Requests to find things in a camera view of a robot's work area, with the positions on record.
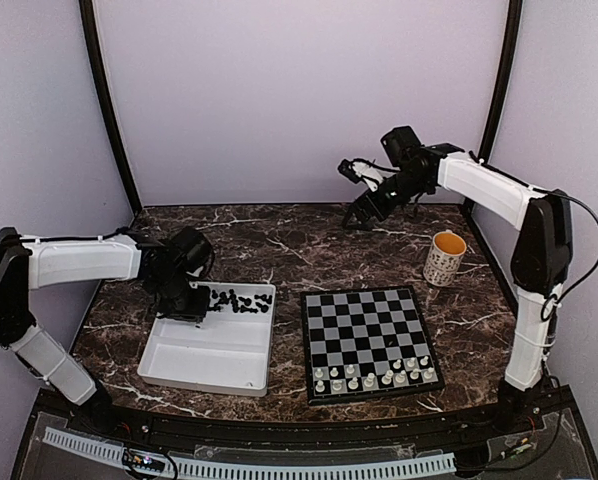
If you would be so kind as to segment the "white bishop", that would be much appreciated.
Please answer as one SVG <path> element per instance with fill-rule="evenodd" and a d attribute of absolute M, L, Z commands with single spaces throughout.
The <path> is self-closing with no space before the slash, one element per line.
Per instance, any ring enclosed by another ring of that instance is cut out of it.
<path fill-rule="evenodd" d="M 383 385 L 390 385 L 392 382 L 392 378 L 393 378 L 394 372 L 392 370 L 388 370 L 382 377 L 381 377 L 381 383 Z"/>
<path fill-rule="evenodd" d="M 395 386 L 402 386 L 407 383 L 407 374 L 405 371 L 397 372 L 393 377 L 393 382 Z"/>

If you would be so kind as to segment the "white chess queen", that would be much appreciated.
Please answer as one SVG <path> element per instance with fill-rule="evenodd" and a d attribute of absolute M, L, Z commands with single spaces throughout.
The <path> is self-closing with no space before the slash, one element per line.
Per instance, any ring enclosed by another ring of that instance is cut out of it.
<path fill-rule="evenodd" d="M 376 375 L 374 373 L 369 373 L 363 379 L 363 389 L 365 391 L 373 391 L 377 389 Z"/>

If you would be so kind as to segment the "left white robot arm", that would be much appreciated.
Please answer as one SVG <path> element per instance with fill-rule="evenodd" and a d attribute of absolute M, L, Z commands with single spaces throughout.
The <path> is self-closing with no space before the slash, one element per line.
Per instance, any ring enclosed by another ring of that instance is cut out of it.
<path fill-rule="evenodd" d="M 101 383 L 66 349 L 95 287 L 104 280 L 138 281 L 158 314 L 201 322 L 210 291 L 199 285 L 214 262 L 202 232 L 185 227 L 154 239 L 130 228 L 95 236 L 24 235 L 0 229 L 0 348 L 13 352 L 71 404 L 99 436 L 120 427 Z"/>

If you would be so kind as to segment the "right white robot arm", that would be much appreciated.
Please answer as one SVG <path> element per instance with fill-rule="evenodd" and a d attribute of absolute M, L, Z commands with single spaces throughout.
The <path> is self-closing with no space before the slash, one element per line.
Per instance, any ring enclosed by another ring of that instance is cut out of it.
<path fill-rule="evenodd" d="M 503 382 L 520 392 L 535 387 L 555 341 L 557 309 L 573 257 L 571 211 L 562 192 L 542 193 L 450 143 L 399 147 L 391 162 L 391 167 L 361 158 L 339 163 L 341 175 L 367 186 L 344 219 L 355 219 L 357 228 L 366 229 L 396 207 L 443 188 L 509 223 L 517 232 L 510 272 L 518 308 Z"/>

